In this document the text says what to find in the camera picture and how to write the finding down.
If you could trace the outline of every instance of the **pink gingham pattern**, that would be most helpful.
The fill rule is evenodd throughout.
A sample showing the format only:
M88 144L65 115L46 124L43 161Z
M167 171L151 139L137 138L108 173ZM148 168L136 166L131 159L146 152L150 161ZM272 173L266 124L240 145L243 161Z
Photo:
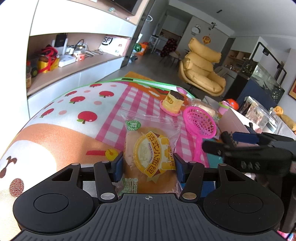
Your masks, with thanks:
M161 116L169 120L183 122L182 115L177 117L168 115L160 109L159 103L160 101L152 95L148 95L142 90L128 85L107 117L101 130L96 136L96 140L111 145L119 150L124 149L126 128L120 113L122 107L139 114ZM180 137L176 143L175 152L178 153L184 161L192 161L194 157L194 145L195 137L187 132L183 122Z

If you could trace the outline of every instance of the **toy pudding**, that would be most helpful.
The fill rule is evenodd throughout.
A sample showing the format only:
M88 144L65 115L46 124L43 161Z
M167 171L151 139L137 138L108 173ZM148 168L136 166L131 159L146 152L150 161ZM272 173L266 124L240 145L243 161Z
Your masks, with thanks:
M170 91L162 102L163 108L173 114L178 114L182 104L184 103L184 96L176 91Z

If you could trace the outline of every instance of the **glass jar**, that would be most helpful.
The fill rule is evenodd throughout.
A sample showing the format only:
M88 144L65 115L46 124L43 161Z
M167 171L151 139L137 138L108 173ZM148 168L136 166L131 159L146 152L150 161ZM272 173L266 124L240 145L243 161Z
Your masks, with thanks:
M85 58L85 46L77 45L73 52L76 61L83 61Z

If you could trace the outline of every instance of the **black lamp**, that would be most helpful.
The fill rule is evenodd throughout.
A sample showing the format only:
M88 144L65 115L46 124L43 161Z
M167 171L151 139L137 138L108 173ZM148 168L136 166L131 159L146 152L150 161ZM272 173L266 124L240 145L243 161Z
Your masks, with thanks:
M255 56L255 53L257 52L257 50L258 50L258 47L259 47L259 45L261 45L261 46L263 46L263 53L266 55L266 56L268 56L269 54L272 56L272 58L278 63L278 66L277 66L277 69L278 69L278 71L277 71L277 73L276 73L276 76L275 76L275 80L277 81L277 79L278 79L278 77L279 77L279 75L280 75L280 73L281 73L281 71L284 71L284 76L282 77L282 79L281 79L281 81L280 81L280 85L282 84L282 82L284 81L284 79L285 79L285 77L286 77L286 74L287 74L287 71L285 71L285 69L283 68L283 66L281 65L281 63L274 57L274 55L261 43L261 42L258 42L258 44L257 44L257 46L256 46L256 48L255 48L255 50L254 50L254 52L253 52L253 54L252 54L252 56L251 56L251 58L250 58L250 61L254 61L253 60L253 58L254 58L254 56Z
M269 55L269 50L267 48L264 48L263 51L262 51L266 56Z

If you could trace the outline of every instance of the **fish tank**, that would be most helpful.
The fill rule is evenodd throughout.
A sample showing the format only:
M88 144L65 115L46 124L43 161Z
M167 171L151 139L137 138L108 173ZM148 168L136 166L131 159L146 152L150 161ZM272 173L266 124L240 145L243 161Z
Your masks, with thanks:
M285 90L260 63L247 60L240 72L248 79L255 81L276 104L279 103Z

